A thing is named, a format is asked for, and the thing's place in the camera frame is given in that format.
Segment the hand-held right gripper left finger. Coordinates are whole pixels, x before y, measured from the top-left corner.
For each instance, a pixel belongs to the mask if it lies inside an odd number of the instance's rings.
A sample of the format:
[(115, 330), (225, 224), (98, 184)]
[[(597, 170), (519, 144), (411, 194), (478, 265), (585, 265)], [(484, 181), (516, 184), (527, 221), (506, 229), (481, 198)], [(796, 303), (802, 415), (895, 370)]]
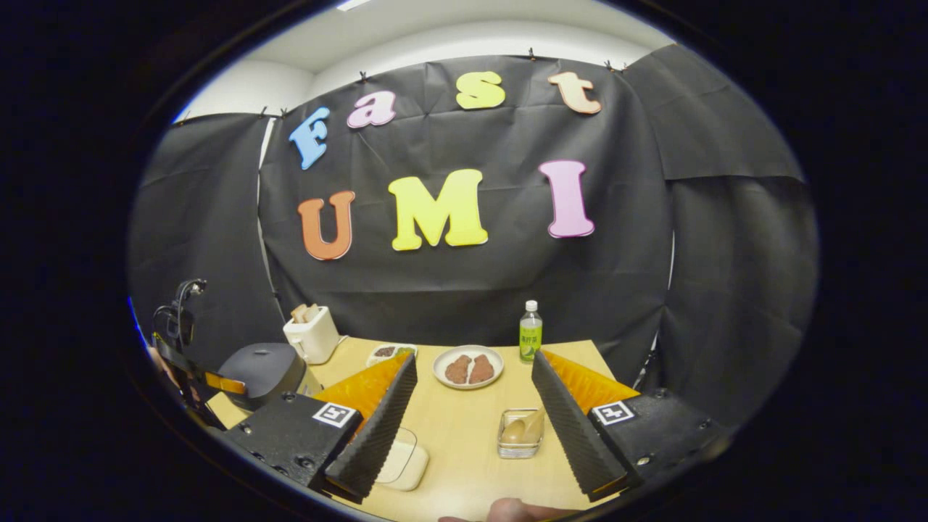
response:
[(361, 503), (417, 382), (415, 355), (400, 354), (310, 397), (286, 392), (222, 431), (222, 440), (292, 483)]

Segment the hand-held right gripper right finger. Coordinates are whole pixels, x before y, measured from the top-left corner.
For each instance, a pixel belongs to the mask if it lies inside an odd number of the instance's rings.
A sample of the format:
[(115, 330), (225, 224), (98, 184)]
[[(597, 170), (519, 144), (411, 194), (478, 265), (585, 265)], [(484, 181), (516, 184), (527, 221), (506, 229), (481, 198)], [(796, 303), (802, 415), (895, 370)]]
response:
[(640, 393), (548, 350), (531, 382), (590, 501), (660, 488), (729, 439), (728, 426), (667, 389)]

